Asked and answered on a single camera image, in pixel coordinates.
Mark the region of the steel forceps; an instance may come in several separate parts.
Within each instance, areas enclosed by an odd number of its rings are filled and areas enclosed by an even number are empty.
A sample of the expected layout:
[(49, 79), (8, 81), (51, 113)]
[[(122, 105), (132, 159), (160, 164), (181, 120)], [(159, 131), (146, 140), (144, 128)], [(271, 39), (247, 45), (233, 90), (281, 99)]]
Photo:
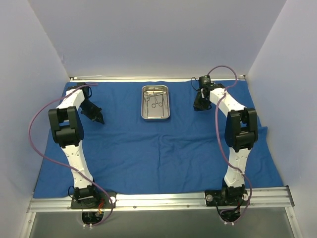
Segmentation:
[(155, 88), (152, 90), (151, 97), (153, 98), (153, 102), (151, 103), (152, 108), (162, 107), (163, 106), (163, 91), (156, 90)]

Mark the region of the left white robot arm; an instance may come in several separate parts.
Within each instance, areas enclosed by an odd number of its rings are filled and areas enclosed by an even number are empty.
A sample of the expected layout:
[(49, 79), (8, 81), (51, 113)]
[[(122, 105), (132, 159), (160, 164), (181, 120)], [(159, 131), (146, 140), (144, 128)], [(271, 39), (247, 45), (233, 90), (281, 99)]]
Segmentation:
[(48, 111), (53, 140), (58, 144), (68, 159), (74, 179), (73, 199), (94, 208), (101, 196), (93, 184), (83, 152), (84, 128), (79, 111), (93, 122), (104, 124), (102, 108), (90, 101), (91, 85), (78, 83), (66, 90), (66, 98), (54, 109)]

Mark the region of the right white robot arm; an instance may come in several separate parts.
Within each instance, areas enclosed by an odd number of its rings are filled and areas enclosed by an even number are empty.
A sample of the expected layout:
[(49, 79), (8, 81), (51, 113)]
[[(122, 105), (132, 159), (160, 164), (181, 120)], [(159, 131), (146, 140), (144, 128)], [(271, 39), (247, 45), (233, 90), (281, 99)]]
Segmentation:
[[(245, 190), (245, 169), (251, 149), (258, 140), (257, 112), (236, 101), (222, 84), (199, 83), (194, 100), (195, 111), (209, 110), (216, 105), (215, 129), (220, 151), (227, 163), (220, 199), (230, 205), (237, 199), (248, 200)], [(218, 113), (226, 116), (224, 138), (229, 147), (229, 157), (224, 154), (218, 128)]]

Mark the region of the steel instrument tray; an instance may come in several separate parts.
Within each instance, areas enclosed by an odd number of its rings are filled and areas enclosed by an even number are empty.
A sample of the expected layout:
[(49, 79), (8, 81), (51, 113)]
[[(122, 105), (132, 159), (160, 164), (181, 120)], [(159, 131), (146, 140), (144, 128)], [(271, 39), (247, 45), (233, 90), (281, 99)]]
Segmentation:
[(141, 117), (144, 120), (169, 119), (169, 89), (167, 86), (148, 85), (142, 88)]

